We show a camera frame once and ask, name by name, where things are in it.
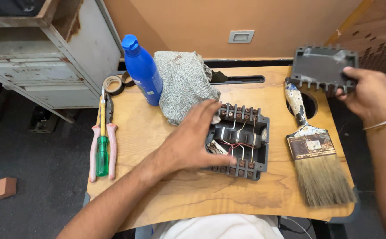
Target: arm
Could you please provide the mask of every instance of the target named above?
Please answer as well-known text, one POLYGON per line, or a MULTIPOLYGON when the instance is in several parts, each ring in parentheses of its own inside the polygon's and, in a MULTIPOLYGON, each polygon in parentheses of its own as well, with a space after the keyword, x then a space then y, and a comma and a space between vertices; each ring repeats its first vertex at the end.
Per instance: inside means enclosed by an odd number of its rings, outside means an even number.
POLYGON ((183 168, 236 164, 205 150, 205 138, 221 103, 207 100, 193 107, 165 142, 132 171, 87 204, 57 238, 111 238, 141 197, 164 176, 183 168))
MULTIPOLYGON (((386 121, 386 75, 354 68, 345 68, 344 72, 357 79, 358 84, 349 95, 341 95, 338 90, 338 99, 363 120, 365 128, 386 121)), ((366 136, 374 165, 379 212, 386 230, 386 127, 370 130, 366 136)))

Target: blue bottle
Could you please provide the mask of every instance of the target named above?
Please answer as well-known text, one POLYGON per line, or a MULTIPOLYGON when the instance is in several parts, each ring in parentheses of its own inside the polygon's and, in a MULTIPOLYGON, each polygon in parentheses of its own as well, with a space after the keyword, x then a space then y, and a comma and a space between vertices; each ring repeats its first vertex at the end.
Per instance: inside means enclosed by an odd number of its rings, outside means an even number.
POLYGON ((122 48, 126 69, 134 83, 150 105, 158 106, 163 83, 153 57, 138 44, 137 37, 132 34, 125 35, 122 48))

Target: green screwdriver handle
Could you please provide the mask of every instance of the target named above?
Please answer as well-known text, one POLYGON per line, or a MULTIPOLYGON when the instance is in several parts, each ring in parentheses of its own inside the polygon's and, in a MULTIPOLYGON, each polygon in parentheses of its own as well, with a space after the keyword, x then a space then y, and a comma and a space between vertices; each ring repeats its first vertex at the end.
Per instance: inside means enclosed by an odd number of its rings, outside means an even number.
POLYGON ((106 136, 100 136, 97 139, 99 149, 97 150, 97 177, 103 177, 109 174, 109 156, 107 154, 107 144, 109 143, 109 138, 106 136))

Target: cloth rag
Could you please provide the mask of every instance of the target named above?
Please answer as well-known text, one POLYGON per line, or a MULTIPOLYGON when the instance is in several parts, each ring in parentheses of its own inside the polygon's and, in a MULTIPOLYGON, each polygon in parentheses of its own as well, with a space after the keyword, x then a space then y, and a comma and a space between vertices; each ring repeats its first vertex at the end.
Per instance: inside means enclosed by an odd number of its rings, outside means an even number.
POLYGON ((169 124, 179 125, 192 106, 206 99, 219 100, 221 92, 209 83, 212 71, 201 55, 160 51, 154 60, 163 81, 159 106, 169 124))

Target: metal cabinet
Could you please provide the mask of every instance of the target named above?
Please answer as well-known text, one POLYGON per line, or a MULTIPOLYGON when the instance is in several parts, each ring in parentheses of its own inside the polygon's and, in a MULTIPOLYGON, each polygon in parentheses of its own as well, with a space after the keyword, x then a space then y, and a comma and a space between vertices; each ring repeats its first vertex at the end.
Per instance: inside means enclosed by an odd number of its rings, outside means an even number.
POLYGON ((73 122, 64 109, 98 107, 105 76, 118 69, 120 40, 101 1, 44 7, 53 9, 41 22, 0 22, 0 82, 73 122))

